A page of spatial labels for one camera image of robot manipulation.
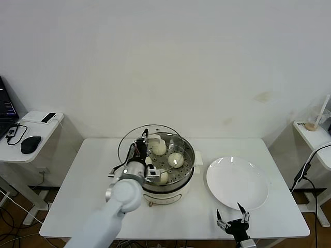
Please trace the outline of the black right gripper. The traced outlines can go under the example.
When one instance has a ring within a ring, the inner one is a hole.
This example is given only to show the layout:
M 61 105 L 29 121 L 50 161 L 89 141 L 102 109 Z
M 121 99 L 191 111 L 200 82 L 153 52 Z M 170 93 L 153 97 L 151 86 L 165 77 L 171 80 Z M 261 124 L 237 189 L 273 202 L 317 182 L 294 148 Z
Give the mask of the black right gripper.
M 219 210 L 216 209 L 217 225 L 221 229 L 225 229 L 225 232 L 227 234 L 232 235 L 234 237 L 235 242 L 242 242 L 250 239 L 250 236 L 248 236 L 246 232 L 249 228 L 248 223 L 249 223 L 250 213 L 247 212 L 240 203 L 237 203 L 237 205 L 242 213 L 242 218 L 232 220 L 226 223 L 222 220 Z

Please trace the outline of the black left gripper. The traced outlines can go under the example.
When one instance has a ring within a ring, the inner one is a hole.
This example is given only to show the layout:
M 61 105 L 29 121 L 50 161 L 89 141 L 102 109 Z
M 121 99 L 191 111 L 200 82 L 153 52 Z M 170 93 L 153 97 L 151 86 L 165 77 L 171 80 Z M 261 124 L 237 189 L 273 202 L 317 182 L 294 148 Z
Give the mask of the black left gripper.
M 148 157 L 148 144 L 146 141 L 148 135 L 148 128 L 145 128 L 142 137 L 134 142 L 134 155 L 132 157 L 134 161 L 145 162 L 145 159 Z

